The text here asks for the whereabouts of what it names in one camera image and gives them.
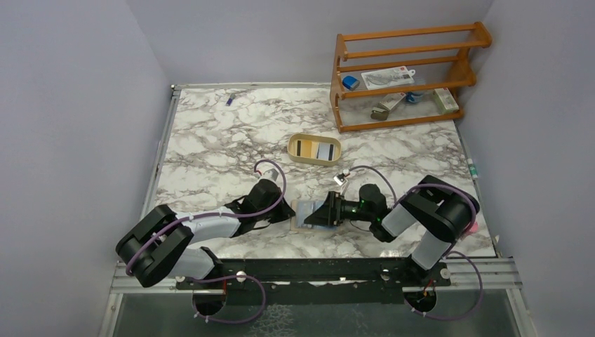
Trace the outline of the beige card holder wallet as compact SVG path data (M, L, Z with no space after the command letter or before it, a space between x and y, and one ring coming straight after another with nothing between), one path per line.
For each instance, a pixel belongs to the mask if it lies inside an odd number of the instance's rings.
M310 225L305 223L305 219L310 216L315 210L323 205L323 201L318 200L299 200L294 199L291 202L291 208L295 212L295 216L290 221L291 232L336 232L338 226L324 226L324 225Z

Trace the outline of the card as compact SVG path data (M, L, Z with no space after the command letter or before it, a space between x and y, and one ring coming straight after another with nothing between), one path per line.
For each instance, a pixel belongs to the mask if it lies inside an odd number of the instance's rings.
M318 143L315 151L315 159L323 161L334 160L335 145L332 143Z

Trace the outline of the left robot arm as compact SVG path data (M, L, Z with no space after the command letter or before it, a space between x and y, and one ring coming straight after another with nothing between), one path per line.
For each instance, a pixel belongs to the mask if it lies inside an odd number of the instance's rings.
M280 223L295 216L273 180L260 179L251 191L224 206L198 214L177 213L166 204L153 208L116 245L127 275L148 288L167 277L205 279L218 265L207 248L189 245L233 238L257 229L257 223Z

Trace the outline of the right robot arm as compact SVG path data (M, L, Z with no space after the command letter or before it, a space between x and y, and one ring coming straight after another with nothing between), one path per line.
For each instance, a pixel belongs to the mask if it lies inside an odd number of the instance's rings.
M427 175L393 207L388 206L376 184L361 186L357 201L349 201L339 192L331 191L303 223L336 227L346 220L368 222L374 238L387 243L419 223L426 232L406 258L399 274L407 281L421 282L469 231L479 211L479 202L469 193Z

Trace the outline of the beige oval tray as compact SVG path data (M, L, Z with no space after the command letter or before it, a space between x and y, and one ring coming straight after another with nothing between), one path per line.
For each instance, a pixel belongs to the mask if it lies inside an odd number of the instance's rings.
M315 159L315 151L318 143L332 143L335 145L334 160L323 161ZM288 156L292 161L319 165L319 166L335 166L342 154L342 145L339 140L331 137L317 136L307 133L293 134L287 144Z

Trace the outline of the small purple marker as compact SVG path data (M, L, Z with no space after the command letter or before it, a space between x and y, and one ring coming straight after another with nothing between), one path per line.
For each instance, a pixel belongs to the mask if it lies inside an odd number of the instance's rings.
M230 105L233 103L233 101L234 101L234 99L235 99L235 98L236 98L236 94L235 94L235 93L232 93L232 94L231 94L231 95L228 97L228 99L227 99L227 102L225 103L225 105L226 105L226 106L230 106Z

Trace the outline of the grey metal clip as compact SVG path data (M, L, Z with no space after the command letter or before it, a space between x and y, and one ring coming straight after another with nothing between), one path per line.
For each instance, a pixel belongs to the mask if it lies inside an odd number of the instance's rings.
M372 108L370 118L378 121L387 120L389 114L403 102L405 97L405 93L391 93L386 95Z

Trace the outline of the blue stamp block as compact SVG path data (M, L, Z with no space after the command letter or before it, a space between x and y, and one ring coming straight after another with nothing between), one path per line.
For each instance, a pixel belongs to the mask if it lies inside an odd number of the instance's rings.
M342 78L342 85L348 91L354 91L359 87L360 81L356 77L345 76Z

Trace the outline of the blue tape roll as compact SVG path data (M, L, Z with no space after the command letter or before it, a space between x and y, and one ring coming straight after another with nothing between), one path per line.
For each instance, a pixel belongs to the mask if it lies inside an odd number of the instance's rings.
M408 103L420 103L423 99L424 91L410 91L406 94L406 101Z

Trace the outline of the wooden shelf rack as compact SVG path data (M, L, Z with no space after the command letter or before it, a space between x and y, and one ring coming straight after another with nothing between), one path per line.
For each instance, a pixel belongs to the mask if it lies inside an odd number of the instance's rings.
M397 39L466 33L464 41L442 44L386 48L374 51L350 51L349 42L380 39ZM330 106L335 124L341 133L392 128L435 121L459 119L463 109L430 117L413 117L393 121L346 125L341 116L340 102L348 99L386 96L415 91L446 89L454 98L462 87L474 86L476 75L470 65L469 54L473 48L488 48L493 39L482 22L418 29L403 29L360 34L338 34L333 58L330 83ZM446 75L439 81L421 84L415 77L419 66L447 65Z

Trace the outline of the green white pen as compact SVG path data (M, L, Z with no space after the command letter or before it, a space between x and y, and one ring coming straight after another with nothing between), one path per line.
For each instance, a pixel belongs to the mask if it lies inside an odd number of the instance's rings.
M476 167L474 165L474 161L471 158L467 159L467 166L469 169L470 176L472 177L473 180L476 180L478 178L478 173L477 173Z

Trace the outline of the white printed package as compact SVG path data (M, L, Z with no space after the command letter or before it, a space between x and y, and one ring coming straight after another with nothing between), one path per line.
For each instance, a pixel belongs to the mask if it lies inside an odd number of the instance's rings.
M409 70L406 66L387 68L362 72L361 78L367 89L377 90L396 86L413 84L416 71Z

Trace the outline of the green white small box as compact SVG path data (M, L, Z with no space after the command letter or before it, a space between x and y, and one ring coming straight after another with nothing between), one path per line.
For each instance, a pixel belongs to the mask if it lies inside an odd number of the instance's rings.
M460 109L455 97L448 88L435 88L432 97L440 114L450 114Z

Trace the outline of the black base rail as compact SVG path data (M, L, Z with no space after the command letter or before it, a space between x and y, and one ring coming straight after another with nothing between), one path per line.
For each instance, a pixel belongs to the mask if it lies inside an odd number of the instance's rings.
M229 305L259 304L401 304L403 294L450 286L445 263L417 272L407 258L224 258L215 278L200 284L186 278L178 290L201 299L224 299Z

